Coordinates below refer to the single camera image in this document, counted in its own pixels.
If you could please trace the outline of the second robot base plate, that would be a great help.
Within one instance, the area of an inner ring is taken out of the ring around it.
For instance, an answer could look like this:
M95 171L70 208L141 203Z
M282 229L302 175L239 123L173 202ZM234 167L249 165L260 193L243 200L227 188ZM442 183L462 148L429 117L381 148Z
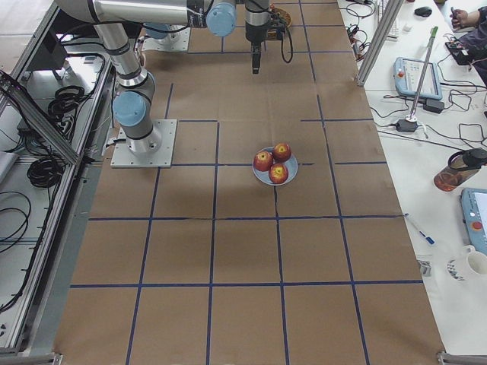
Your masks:
M190 29L169 34L162 40L144 36L142 39L142 51L187 52L189 49L189 36Z

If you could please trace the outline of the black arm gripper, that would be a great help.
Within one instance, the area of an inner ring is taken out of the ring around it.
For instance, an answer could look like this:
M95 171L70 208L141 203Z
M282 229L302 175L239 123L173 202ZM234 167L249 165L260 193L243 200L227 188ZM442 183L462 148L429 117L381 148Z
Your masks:
M261 63L261 42L282 40L285 33L285 19L269 9L245 10L246 38L251 42L252 73L259 74Z

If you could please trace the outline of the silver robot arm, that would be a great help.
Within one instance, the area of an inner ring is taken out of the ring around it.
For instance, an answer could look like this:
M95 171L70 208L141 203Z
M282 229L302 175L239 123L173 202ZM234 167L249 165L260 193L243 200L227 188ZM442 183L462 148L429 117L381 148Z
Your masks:
M262 43L268 32L286 33L288 23L268 1L57 1L67 15L94 27L102 46L116 67L123 89L141 90L148 71L139 61L123 27L134 23L207 28L218 37L229 35L237 20L237 5L245 9L246 39L250 42L252 73L259 73Z

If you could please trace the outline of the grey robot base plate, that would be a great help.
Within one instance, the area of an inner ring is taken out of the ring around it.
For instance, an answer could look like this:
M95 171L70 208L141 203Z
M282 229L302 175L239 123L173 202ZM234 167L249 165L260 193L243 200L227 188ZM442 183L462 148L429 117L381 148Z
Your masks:
M133 139L120 128L110 166L112 168L170 168L177 134L176 119L153 119L152 131L143 139Z

